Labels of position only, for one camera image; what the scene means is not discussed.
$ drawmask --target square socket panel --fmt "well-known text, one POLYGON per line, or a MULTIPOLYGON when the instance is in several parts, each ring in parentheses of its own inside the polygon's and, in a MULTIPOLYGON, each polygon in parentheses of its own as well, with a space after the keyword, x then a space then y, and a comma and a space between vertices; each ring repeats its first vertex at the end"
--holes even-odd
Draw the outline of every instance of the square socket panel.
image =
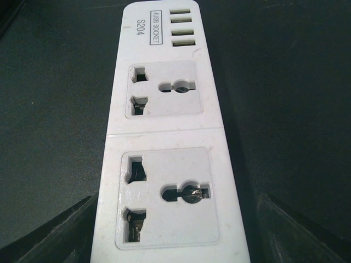
POLYGON ((116 245, 126 250, 217 243, 214 199, 205 148, 125 153, 116 245))
POLYGON ((193 61, 137 64, 129 68, 127 118, 201 112, 193 61))

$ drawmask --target black fabric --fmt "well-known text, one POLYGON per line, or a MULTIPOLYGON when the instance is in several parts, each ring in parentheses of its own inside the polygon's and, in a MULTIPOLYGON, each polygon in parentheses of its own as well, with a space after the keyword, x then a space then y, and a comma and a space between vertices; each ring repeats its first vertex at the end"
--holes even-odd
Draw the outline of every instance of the black fabric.
MULTIPOLYGON (((29 0, 0 39, 0 246, 99 189, 124 7, 29 0)), ((351 237, 347 1, 198 1, 253 262, 261 193, 351 237)))

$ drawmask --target power strip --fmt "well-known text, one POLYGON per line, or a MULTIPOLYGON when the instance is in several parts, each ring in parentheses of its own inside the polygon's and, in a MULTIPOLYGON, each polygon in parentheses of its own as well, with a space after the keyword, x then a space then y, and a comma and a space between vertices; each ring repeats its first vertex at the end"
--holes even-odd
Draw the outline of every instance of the power strip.
POLYGON ((123 12, 91 262, 249 262, 199 6, 123 12))

